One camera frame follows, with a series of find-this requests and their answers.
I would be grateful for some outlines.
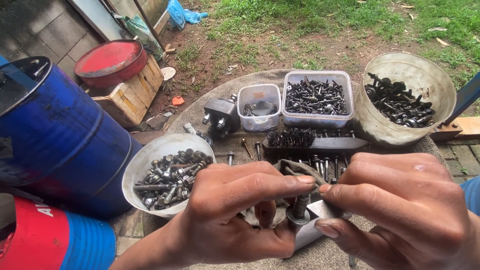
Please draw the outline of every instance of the gray mat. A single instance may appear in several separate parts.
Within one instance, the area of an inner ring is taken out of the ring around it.
[[[255,84],[275,84],[283,90],[283,82],[285,75],[292,71],[292,69],[271,70],[253,73],[236,78],[229,81],[219,87],[208,92],[190,107],[188,107],[180,117],[170,126],[168,133],[183,133],[183,125],[186,122],[190,122],[195,129],[201,130],[206,133],[208,126],[203,125],[202,118],[204,115],[203,107],[210,98],[229,98],[231,94],[237,94],[238,91],[244,86],[250,86]],[[358,83],[352,83],[352,89],[357,89]],[[284,128],[283,120],[280,118],[279,127],[277,130]],[[234,165],[244,164],[251,162],[246,151],[242,148],[240,140],[245,138],[250,148],[253,149],[253,144],[256,141],[263,141],[265,133],[247,133],[240,129],[236,133],[229,134],[227,139],[223,141],[216,141],[214,143],[214,153],[217,162],[227,162],[227,153],[229,151],[235,152]],[[438,147],[433,143],[430,137],[426,136],[418,143],[405,147],[403,149],[385,149],[371,146],[369,152],[373,153],[415,153],[423,152],[430,153],[436,156],[446,166],[446,162],[443,159]],[[153,230],[157,229],[163,222],[159,221],[153,215],[143,215],[143,226],[145,235],[149,234]],[[353,216],[351,221],[356,224],[360,229],[368,231],[374,224],[366,220],[364,217]],[[326,237],[311,243],[310,245],[297,251],[293,257],[289,259],[264,259],[253,263],[242,264],[225,264],[225,265],[204,265],[198,264],[191,266],[187,269],[190,270],[348,270],[348,256],[343,253],[333,241]],[[357,269],[366,270],[371,269],[363,262],[359,262]]]

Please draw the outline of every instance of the wire brush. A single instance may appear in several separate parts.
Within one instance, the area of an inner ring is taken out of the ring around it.
[[[283,130],[280,133],[277,131],[269,131],[267,133],[268,143],[274,147],[308,147],[312,145],[316,137],[317,132],[311,128],[292,128],[289,130]]]

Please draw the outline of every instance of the dirt ground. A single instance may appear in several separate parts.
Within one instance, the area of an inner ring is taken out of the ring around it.
[[[149,112],[145,119],[156,116],[167,110],[168,105],[171,105],[171,100],[175,96],[182,96],[185,100],[184,104],[179,105],[176,113],[181,113],[185,108],[190,106],[198,97],[204,95],[215,87],[230,81],[234,78],[254,73],[257,71],[265,71],[272,69],[292,68],[294,59],[292,53],[302,54],[302,48],[297,44],[299,42],[308,41],[318,43],[322,51],[310,51],[300,56],[300,59],[310,59],[315,55],[322,65],[322,70],[340,70],[345,71],[350,75],[353,82],[359,82],[366,65],[376,56],[387,52],[410,52],[418,53],[421,48],[415,42],[407,42],[405,44],[397,44],[388,42],[381,37],[363,32],[362,37],[358,37],[358,32],[345,29],[336,37],[324,37],[319,35],[309,35],[299,38],[295,42],[291,42],[289,51],[281,51],[284,53],[280,55],[280,59],[275,59],[272,55],[263,49],[260,49],[257,55],[257,65],[241,65],[240,62],[228,62],[225,59],[214,60],[212,55],[216,49],[222,48],[224,40],[210,41],[206,38],[206,32],[209,29],[209,24],[214,23],[211,19],[203,19],[206,22],[202,25],[186,24],[183,31],[171,29],[166,26],[161,33],[161,38],[164,44],[171,44],[171,48],[176,48],[181,51],[188,44],[198,44],[200,56],[193,61],[192,65],[199,67],[199,71],[194,74],[195,82],[192,85],[192,74],[189,72],[182,72],[179,69],[175,54],[168,56],[165,61],[160,62],[161,68],[171,66],[177,70],[177,73],[160,89],[159,94],[153,100]],[[239,40],[245,45],[256,44],[262,48],[263,45],[269,44],[269,37],[273,32],[281,33],[282,29],[273,29],[266,32],[264,35],[256,37],[241,37]],[[431,42],[427,46],[438,46]],[[238,67],[233,69],[230,75],[223,75],[218,70],[215,70],[215,65],[220,62],[223,69],[229,65],[237,64]]]

